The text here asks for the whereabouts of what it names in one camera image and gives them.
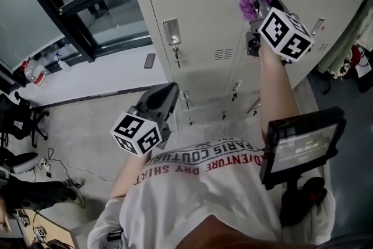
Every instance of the bottle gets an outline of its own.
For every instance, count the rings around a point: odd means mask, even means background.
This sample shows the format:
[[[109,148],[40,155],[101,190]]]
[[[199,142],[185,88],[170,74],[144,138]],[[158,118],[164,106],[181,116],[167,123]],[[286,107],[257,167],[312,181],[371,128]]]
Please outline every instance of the bottle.
[[[60,53],[57,51],[56,54],[54,54],[54,61],[56,61],[59,64],[61,69],[69,69],[70,66],[65,61],[60,60],[60,56]]]
[[[45,67],[30,57],[27,61],[22,62],[20,70],[24,72],[24,76],[28,81],[36,85],[41,85],[45,77],[50,74]]]

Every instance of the locker vent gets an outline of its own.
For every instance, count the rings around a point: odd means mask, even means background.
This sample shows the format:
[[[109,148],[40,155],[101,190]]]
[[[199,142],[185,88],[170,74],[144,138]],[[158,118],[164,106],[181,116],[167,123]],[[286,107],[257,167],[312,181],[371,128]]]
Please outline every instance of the locker vent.
[[[324,52],[328,48],[329,44],[322,44],[320,48],[318,48],[318,52]]]
[[[215,60],[230,59],[232,51],[232,49],[215,50]]]

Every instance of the desk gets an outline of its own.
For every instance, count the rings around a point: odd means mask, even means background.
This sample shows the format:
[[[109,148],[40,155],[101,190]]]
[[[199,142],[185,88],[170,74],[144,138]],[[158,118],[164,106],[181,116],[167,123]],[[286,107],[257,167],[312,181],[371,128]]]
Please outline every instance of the desk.
[[[30,219],[30,225],[23,227],[24,241],[26,242],[26,245],[29,246],[34,240],[33,219],[35,212],[31,210],[24,210],[24,212]],[[40,227],[45,230],[45,241],[57,239],[67,245],[70,245],[72,248],[76,248],[70,232],[67,229],[63,229],[61,226],[49,221],[47,218],[41,215],[36,215],[34,227]]]

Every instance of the window frame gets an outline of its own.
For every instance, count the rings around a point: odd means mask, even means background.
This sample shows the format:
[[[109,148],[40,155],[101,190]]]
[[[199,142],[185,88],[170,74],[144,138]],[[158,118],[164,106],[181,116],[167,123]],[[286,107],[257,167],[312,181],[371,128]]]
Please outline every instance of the window frame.
[[[70,0],[67,3],[64,3],[63,0],[38,0],[39,4],[56,24],[64,37],[78,51],[76,55],[71,55],[67,59],[64,59],[64,61],[70,66],[85,61],[94,62],[98,57],[153,44],[148,31],[131,34],[126,37],[98,44],[87,26],[79,17],[78,12],[95,5],[100,1],[102,0]],[[61,70],[57,62],[52,62],[45,68],[51,73]],[[11,73],[0,65],[0,72],[15,82],[15,84],[10,85],[7,81],[0,78],[0,89],[8,94],[21,86],[25,87],[26,84],[29,83],[24,77],[24,74],[19,70],[15,70]]]

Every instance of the office chair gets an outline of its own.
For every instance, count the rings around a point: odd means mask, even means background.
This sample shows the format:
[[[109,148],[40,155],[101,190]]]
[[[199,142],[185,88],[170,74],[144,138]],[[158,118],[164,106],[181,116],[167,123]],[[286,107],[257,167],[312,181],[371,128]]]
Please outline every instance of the office chair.
[[[44,140],[48,136],[44,135],[38,127],[38,123],[44,116],[49,116],[48,111],[43,111],[39,116],[35,109],[30,108],[30,103],[19,96],[15,92],[15,97],[19,100],[19,104],[15,104],[5,94],[0,94],[0,131],[1,131],[1,147],[7,142],[7,134],[13,135],[18,140],[21,140],[31,135],[32,145],[36,148],[35,132],[38,132]],[[17,127],[14,122],[22,122],[22,128]]]
[[[0,148],[0,179],[9,173],[20,174],[32,170],[37,163],[37,153],[14,155],[9,149]]]

